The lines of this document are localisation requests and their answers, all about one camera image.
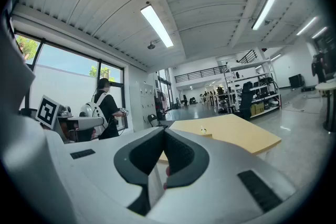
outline black vent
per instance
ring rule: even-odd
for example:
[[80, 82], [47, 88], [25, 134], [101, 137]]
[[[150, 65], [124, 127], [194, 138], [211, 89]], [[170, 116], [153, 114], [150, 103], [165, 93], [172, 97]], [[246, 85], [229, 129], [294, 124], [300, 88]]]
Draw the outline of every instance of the black vent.
[[93, 150], [84, 150], [84, 151], [78, 151], [78, 152], [70, 153], [70, 155], [73, 159], [79, 159], [79, 158], [83, 158], [85, 156], [89, 156], [89, 155], [94, 154], [94, 153], [95, 153], [95, 151], [93, 151]]
[[280, 198], [253, 171], [238, 174], [239, 179], [263, 212], [268, 212], [282, 203]]

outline white backpack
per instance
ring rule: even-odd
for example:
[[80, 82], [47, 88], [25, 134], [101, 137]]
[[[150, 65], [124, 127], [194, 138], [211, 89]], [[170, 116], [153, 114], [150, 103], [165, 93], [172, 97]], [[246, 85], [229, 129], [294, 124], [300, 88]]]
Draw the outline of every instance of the white backpack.
[[103, 112], [101, 111], [99, 105], [101, 102], [104, 100], [104, 98], [107, 96], [107, 93], [102, 93], [102, 95], [99, 97], [97, 102], [95, 103], [95, 96], [92, 96], [91, 102], [86, 103], [83, 105], [80, 109], [79, 116], [84, 116], [84, 117], [101, 117], [104, 120], [103, 125], [101, 126], [96, 126], [94, 129], [96, 129], [96, 136], [101, 135], [103, 131], [109, 126], [109, 123], [105, 119], [105, 116]]

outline railing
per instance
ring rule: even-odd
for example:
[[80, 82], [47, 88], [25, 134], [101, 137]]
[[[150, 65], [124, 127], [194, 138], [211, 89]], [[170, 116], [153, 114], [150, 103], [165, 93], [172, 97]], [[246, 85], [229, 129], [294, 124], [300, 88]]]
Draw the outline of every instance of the railing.
[[208, 68], [200, 71], [195, 71], [183, 75], [179, 75], [175, 77], [176, 83], [186, 81], [186, 80], [192, 80], [192, 79], [199, 79], [203, 77], [208, 77], [212, 75], [217, 75], [220, 73], [223, 73], [223, 69], [226, 69], [226, 66], [220, 66], [220, 67], [214, 67], [214, 68]]
[[240, 63], [249, 63], [257, 59], [256, 52], [254, 50], [250, 50], [244, 57], [239, 60]]

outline tree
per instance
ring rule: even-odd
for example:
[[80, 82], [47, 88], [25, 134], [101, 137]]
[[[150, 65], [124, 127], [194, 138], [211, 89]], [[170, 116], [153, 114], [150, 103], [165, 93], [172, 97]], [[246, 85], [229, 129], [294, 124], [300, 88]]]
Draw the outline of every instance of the tree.
[[[110, 75], [110, 69], [108, 67], [104, 67], [100, 69], [100, 78], [107, 78], [111, 82], [115, 82], [115, 78], [109, 78]], [[97, 77], [97, 67], [92, 66], [91, 70], [89, 72], [89, 75], [91, 77], [96, 78]]]
[[23, 53], [25, 60], [30, 60], [35, 57], [37, 52], [38, 42], [23, 36], [17, 36], [17, 43]]

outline concrete floor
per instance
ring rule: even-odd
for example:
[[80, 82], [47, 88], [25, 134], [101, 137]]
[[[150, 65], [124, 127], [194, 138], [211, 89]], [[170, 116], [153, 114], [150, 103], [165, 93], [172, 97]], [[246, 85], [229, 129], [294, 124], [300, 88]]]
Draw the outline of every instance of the concrete floor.
[[[282, 139], [273, 149], [270, 164], [287, 175], [298, 188], [316, 178], [333, 146], [334, 135], [322, 127], [326, 107], [326, 98], [319, 97], [318, 93], [299, 93], [283, 103], [281, 110], [274, 110], [250, 121]], [[193, 104], [170, 111], [166, 119], [191, 120], [212, 116], [219, 116], [217, 108], [210, 104]], [[164, 169], [159, 168], [163, 182]]]

